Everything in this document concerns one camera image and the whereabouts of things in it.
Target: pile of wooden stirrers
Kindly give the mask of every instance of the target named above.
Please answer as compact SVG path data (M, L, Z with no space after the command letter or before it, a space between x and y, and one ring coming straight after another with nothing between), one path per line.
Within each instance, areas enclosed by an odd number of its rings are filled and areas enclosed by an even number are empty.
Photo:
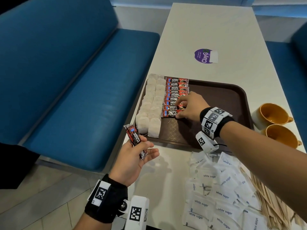
M251 182L258 191L262 214L267 217L270 229L291 229L293 218L296 224L304 226L304 221L253 174L251 174Z

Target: person's left hand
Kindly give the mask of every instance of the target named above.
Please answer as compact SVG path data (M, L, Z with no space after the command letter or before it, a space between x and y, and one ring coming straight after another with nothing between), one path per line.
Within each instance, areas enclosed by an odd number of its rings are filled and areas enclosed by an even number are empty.
M109 178L125 186L130 186L140 175L143 165L159 156L159 149L152 148L154 144L140 135L140 142L132 146L130 140L123 144L116 162L109 174ZM140 159L140 152L147 150L148 155L144 160Z

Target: pile of sugar packets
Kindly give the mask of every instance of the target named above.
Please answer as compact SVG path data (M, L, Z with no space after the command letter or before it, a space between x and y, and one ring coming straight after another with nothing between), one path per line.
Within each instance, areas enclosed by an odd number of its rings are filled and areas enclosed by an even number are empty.
M182 224L198 230L267 230L261 204L240 161L220 155L193 152Z

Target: black wristband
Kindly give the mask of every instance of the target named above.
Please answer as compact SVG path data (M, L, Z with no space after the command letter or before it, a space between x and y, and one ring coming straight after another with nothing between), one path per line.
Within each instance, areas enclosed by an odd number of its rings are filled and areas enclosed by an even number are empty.
M201 114L199 115L199 118L200 118L200 121L201 121L201 122L203 121L203 118L204 118L205 115L208 113L208 111L211 110L211 109L212 109L212 107L207 107L207 108L205 108L205 109L203 109L203 110L201 111ZM224 125L225 125L226 123L228 123L228 122L230 122L230 121L235 121L235 120L234 120L232 117L230 117L230 116L226 116L226 117L224 117L224 118L220 121L220 123L217 125L216 130L215 130L215 132L214 132L214 138L220 137L220 132L221 132L222 128L224 127Z
M84 212L93 219L108 224L113 222L116 215L121 216L123 214L119 211L119 209L123 204L124 199L128 199L128 188L125 185L109 178L108 174L103 177L102 181L111 185L104 195L100 206L98 207L93 205L91 202L97 193L101 181L97 184L95 190L90 196Z

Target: blue bench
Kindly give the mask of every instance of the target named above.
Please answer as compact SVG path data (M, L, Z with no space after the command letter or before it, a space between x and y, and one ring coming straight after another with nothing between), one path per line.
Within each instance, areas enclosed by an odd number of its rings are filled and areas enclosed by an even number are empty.
M303 143L307 143L307 24L290 43L266 42Z
M101 171L159 42L109 0L29 0L0 15L0 142Z

